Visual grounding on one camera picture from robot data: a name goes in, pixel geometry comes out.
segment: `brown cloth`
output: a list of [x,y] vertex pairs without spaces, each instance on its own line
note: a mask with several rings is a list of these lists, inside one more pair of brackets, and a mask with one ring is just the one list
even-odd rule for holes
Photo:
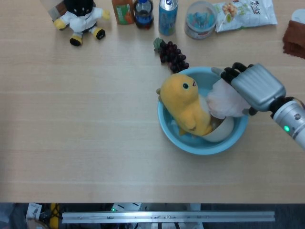
[[284,53],[305,59],[305,24],[289,21],[283,42]]

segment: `plush doll in white outfit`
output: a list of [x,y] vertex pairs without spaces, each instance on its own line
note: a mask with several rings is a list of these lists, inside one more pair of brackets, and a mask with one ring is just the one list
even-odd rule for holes
[[74,46],[82,44],[82,35],[91,32],[98,40],[102,39],[106,33],[101,27],[96,26],[99,18],[110,19],[110,12],[102,8],[94,7],[93,0],[64,0],[67,12],[58,18],[54,25],[57,29],[64,29],[68,24],[74,31],[70,38],[70,43]]

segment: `metal rail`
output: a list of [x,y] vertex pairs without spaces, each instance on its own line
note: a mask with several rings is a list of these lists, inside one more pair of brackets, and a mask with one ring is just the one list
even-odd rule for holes
[[62,223],[274,222],[274,211],[67,212]]

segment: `plush toy eye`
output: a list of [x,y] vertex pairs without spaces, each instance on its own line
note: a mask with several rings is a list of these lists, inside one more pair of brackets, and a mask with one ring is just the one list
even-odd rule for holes
[[183,88],[184,88],[184,89],[188,89],[188,88],[189,88],[189,85],[188,85],[187,83],[184,83],[184,84],[183,84]]

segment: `snack bag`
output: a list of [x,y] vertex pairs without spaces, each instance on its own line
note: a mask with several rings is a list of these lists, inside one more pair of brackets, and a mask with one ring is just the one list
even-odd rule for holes
[[214,4],[216,32],[262,25],[277,25],[272,0],[234,0]]

